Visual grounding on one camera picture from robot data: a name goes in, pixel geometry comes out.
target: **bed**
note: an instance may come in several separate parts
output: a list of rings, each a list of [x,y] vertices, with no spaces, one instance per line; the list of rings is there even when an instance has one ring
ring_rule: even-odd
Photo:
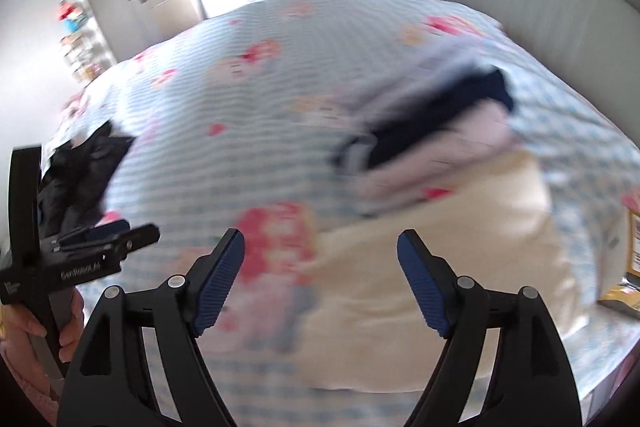
[[[487,59],[508,74],[518,107],[513,130],[538,156],[552,192],[588,311],[588,323],[565,340],[585,399],[640,339],[640,323],[594,304],[600,252],[622,194],[640,184],[640,152],[582,96],[634,137],[637,113],[619,111],[634,100],[609,97],[601,80],[620,86],[640,71],[629,52],[640,46],[640,2],[594,2],[612,20],[599,19],[596,5],[585,18],[564,0],[267,0],[114,66],[85,90],[47,150],[107,119],[136,136],[108,188],[104,219],[152,221],[162,237],[122,273],[85,285],[88,311],[110,284],[158,285],[210,251],[227,227],[260,232],[265,215],[302,216],[319,230],[362,219],[328,161],[347,133],[327,93],[353,75],[399,68],[426,16],[455,18],[495,43]],[[617,18],[625,23],[613,31],[607,25]],[[238,425],[402,425],[420,393],[323,391],[302,382],[291,353],[300,317],[318,304],[299,272],[304,254],[248,257],[254,276],[271,269],[286,277],[239,294],[243,312],[199,341]],[[145,341],[159,403],[175,415],[158,350],[150,335]],[[486,385],[476,381],[465,416],[479,410]]]

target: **yellow package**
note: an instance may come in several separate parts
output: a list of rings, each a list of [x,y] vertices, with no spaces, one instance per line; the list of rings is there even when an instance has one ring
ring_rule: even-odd
[[[621,266],[621,261],[625,261],[625,266]],[[602,271],[603,294],[598,302],[640,319],[640,212],[637,208],[625,207],[623,219],[608,238]]]

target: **navy cloth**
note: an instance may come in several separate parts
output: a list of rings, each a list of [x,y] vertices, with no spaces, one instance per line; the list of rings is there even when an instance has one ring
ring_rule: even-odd
[[[370,133],[376,138],[376,145],[369,153],[366,168],[378,167],[436,131],[446,129],[447,123],[485,99],[497,100],[513,112],[513,99],[507,92],[500,70],[469,73],[436,98],[417,105],[404,120],[372,129]],[[348,150],[357,140],[351,139],[340,148],[334,158],[337,166],[345,165]]]

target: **metal pin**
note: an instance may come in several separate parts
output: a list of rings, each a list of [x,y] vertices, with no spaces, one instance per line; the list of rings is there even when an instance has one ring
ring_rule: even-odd
[[[471,279],[471,277],[467,277],[463,275],[462,277],[458,277],[458,286],[468,290],[469,288],[473,288],[476,285],[476,282]]]
[[[527,299],[536,299],[538,297],[538,290],[532,288],[531,286],[524,286],[524,288],[522,289],[522,294]]]
[[[108,299],[113,299],[118,293],[120,293],[120,288],[118,288],[117,286],[109,286],[104,291],[104,296]]]
[[[186,279],[182,275],[174,275],[167,283],[171,288],[179,288],[184,284]]]

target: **clothes hanging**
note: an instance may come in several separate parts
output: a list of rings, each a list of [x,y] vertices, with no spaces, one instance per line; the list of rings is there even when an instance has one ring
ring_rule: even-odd
[[[79,146],[69,141],[56,149],[38,192],[40,237],[99,221],[98,204],[134,140],[110,133],[107,121]]]

